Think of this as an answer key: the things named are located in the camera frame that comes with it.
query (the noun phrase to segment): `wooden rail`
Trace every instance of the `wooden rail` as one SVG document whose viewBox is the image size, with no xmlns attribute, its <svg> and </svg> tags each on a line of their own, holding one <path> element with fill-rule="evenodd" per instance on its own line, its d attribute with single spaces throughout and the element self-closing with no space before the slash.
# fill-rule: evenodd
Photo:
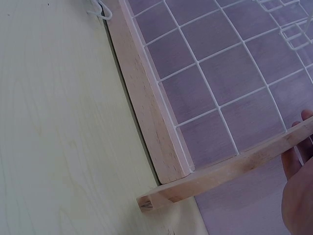
<svg viewBox="0 0 313 235">
<path fill-rule="evenodd" d="M 137 198 L 139 207 L 142 212 L 151 211 L 206 192 L 267 163 L 311 135 L 313 117 L 245 153 L 151 190 Z"/>
</svg>

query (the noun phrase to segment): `plywood sheet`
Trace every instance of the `plywood sheet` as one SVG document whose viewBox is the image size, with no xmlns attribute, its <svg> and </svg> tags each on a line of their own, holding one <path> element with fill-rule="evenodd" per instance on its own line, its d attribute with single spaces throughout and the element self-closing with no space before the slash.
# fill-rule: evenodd
<svg viewBox="0 0 313 235">
<path fill-rule="evenodd" d="M 0 234 L 205 235 L 157 186 L 102 20 L 87 0 L 0 0 Z"/>
</svg>

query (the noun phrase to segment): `finger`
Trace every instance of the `finger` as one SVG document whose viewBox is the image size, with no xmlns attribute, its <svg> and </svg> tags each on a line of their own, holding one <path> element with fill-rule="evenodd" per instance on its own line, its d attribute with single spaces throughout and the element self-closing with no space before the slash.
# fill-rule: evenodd
<svg viewBox="0 0 313 235">
<path fill-rule="evenodd" d="M 296 121 L 292 124 L 292 126 L 298 125 L 300 122 Z M 313 153 L 313 144 L 310 138 L 306 138 L 304 141 L 297 144 L 297 148 L 300 152 L 303 164 L 306 163 L 311 157 Z"/>
<path fill-rule="evenodd" d="M 301 168 L 301 163 L 297 157 L 294 148 L 287 150 L 282 153 L 282 164 L 287 180 L 289 180 L 293 175 L 295 175 Z"/>
<path fill-rule="evenodd" d="M 301 117 L 302 117 L 302 120 L 306 120 L 310 117 L 313 116 L 313 111 L 312 110 L 309 110 L 309 109 L 305 109 L 301 112 Z"/>
</svg>

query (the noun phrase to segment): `wooden slat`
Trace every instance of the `wooden slat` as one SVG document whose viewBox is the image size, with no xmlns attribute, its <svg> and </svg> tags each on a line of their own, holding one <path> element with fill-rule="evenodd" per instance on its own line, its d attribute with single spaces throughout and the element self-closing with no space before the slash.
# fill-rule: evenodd
<svg viewBox="0 0 313 235">
<path fill-rule="evenodd" d="M 131 19 L 125 17 L 122 1 L 107 0 L 106 4 L 113 12 L 108 21 L 113 46 L 158 178 L 162 184 L 181 179 L 190 174 L 189 164 L 174 129 L 166 125 L 169 117 L 161 113 L 160 94 L 153 92 L 156 84 L 149 81 L 147 61 L 132 37 Z"/>
<path fill-rule="evenodd" d="M 141 211 L 151 211 L 217 187 L 245 174 L 313 134 L 313 117 L 237 157 L 159 186 L 137 199 Z"/>
</svg>

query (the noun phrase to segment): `wooden board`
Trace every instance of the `wooden board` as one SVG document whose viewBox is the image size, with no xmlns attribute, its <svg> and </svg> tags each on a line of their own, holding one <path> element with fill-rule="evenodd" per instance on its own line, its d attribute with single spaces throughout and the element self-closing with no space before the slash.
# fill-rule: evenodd
<svg viewBox="0 0 313 235">
<path fill-rule="evenodd" d="M 151 211 L 199 195 L 269 162 L 313 134 L 313 117 L 239 156 L 198 170 L 138 198 L 142 211 Z"/>
<path fill-rule="evenodd" d="M 0 0 L 3 235 L 205 235 L 194 199 L 143 215 L 156 187 L 88 0 Z"/>
<path fill-rule="evenodd" d="M 108 21 L 113 46 L 158 178 L 162 184 L 181 179 L 190 174 L 192 161 L 187 162 L 182 149 L 175 147 L 179 146 L 177 136 L 171 125 L 166 125 L 169 117 L 161 114 L 160 94 L 153 92 L 156 84 L 136 37 L 132 37 L 134 29 L 124 16 L 123 1 L 107 0 L 106 4 L 113 12 Z"/>
</svg>

